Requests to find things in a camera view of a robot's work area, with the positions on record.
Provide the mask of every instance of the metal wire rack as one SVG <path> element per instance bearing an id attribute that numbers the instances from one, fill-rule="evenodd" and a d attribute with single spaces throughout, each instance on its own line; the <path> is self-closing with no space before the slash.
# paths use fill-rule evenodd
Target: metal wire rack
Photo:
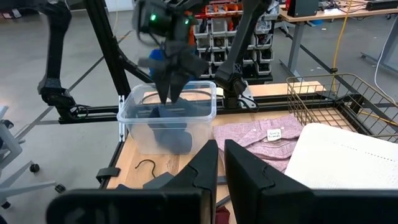
<path id="1" fill-rule="evenodd" d="M 398 106 L 356 75 L 290 77 L 287 83 L 289 112 L 302 125 L 322 123 L 398 142 Z"/>

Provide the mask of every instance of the desk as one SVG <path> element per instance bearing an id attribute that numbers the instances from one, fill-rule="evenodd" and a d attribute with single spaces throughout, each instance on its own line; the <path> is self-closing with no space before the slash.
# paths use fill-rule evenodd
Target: desk
<path id="1" fill-rule="evenodd" d="M 376 10 L 376 11 L 367 11 L 365 9 L 358 10 L 361 7 L 365 7 L 365 6 L 359 6 L 360 4 L 357 3 L 358 1 L 363 2 L 364 4 L 366 3 L 365 0 L 356 0 L 353 3 L 353 7 L 351 8 L 351 10 L 354 12 L 349 13 L 350 17 L 376 16 L 376 15 L 381 15 L 381 14 L 398 13 L 398 9 L 383 9 L 383 10 Z M 346 1 L 340 2 L 340 4 L 346 5 Z M 311 51 L 309 51 L 307 48 L 305 48 L 301 44 L 301 40 L 302 40 L 303 33 L 304 33 L 305 22 L 318 20 L 318 19 L 344 18 L 346 13 L 339 9 L 326 9 L 324 11 L 318 11 L 318 13 L 315 16 L 291 17 L 291 16 L 287 15 L 287 11 L 285 10 L 285 5 L 281 5 L 280 8 L 281 8 L 280 17 L 282 18 L 282 20 L 284 20 L 286 22 L 296 22 L 296 26 L 294 29 L 294 36 L 292 37 L 292 47 L 290 49 L 289 61 L 286 65 L 282 60 L 280 60 L 280 63 L 282 65 L 282 67 L 284 68 L 284 70 L 290 76 L 301 77 L 299 72 L 296 71 L 296 68 L 297 68 L 297 59 L 299 57 L 299 50 L 300 50 L 300 48 L 302 48 L 312 59 L 314 59 L 317 63 L 319 63 L 326 71 L 330 72 L 329 66 L 327 66 L 324 62 L 322 62 L 318 57 L 316 57 L 313 53 L 311 53 Z M 398 37 L 397 37 L 398 36 L 398 22 L 395 21 L 393 26 L 394 26 L 394 30 L 392 31 L 392 34 L 390 35 L 390 39 L 386 45 L 386 49 L 384 51 L 383 58 L 382 58 L 382 59 L 384 59 L 382 61 L 384 65 L 386 65 L 384 62 L 389 60 L 389 58 L 391 57 L 391 53 L 394 51 L 393 46 L 397 45 L 397 42 L 398 42 Z"/>
<path id="2" fill-rule="evenodd" d="M 300 85 L 296 91 L 303 91 L 310 93 L 314 91 L 323 91 L 323 87 L 318 82 L 306 82 Z M 249 86 L 254 96 L 274 96 L 286 95 L 287 84 L 270 84 L 270 85 L 252 85 Z M 275 111 L 263 113 L 244 113 L 244 114 L 227 114 L 218 115 L 213 120 L 213 126 L 227 123 L 250 122 L 259 119 L 272 119 L 288 115 L 288 111 Z M 156 163 L 155 175 L 158 176 L 164 172 L 170 172 L 175 175 L 184 168 L 185 165 L 192 159 L 193 155 L 143 155 L 137 150 L 137 146 L 133 138 L 129 135 L 126 138 L 120 155 L 116 158 L 116 167 L 120 168 L 120 173 L 117 177 L 110 178 L 107 189 L 114 189 L 119 184 L 126 185 L 130 188 L 142 188 L 142 185 L 153 179 L 151 170 L 152 164 L 143 164 L 138 169 L 135 166 L 143 159 L 152 159 Z M 218 175 L 225 175 L 224 166 L 221 159 L 218 159 Z M 228 188 L 226 185 L 218 186 L 217 188 L 217 202 L 228 195 Z M 231 212 L 229 223 L 235 224 L 234 211 L 231 202 L 226 204 L 226 208 Z"/>

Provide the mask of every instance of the shelving unit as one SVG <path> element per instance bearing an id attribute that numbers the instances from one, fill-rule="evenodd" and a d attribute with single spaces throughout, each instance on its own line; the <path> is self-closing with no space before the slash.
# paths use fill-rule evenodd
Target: shelving unit
<path id="1" fill-rule="evenodd" d="M 272 40 L 279 5 L 274 7 L 270 14 L 264 13 L 258 20 L 243 59 L 244 79 L 250 85 L 272 81 Z M 241 3 L 212 1 L 202 13 L 195 15 L 199 21 L 193 30 L 198 53 L 209 62 L 209 69 L 201 79 L 214 78 L 217 68 L 227 59 L 242 13 Z"/>

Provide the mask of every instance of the clear plastic bin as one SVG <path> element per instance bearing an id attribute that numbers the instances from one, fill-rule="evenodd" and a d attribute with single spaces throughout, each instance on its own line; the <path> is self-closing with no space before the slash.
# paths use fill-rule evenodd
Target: clear plastic bin
<path id="1" fill-rule="evenodd" d="M 134 87 L 118 121 L 124 123 L 142 154 L 194 154 L 211 138 L 216 116 L 216 85 L 185 85 L 176 104 L 160 102 L 155 85 Z"/>

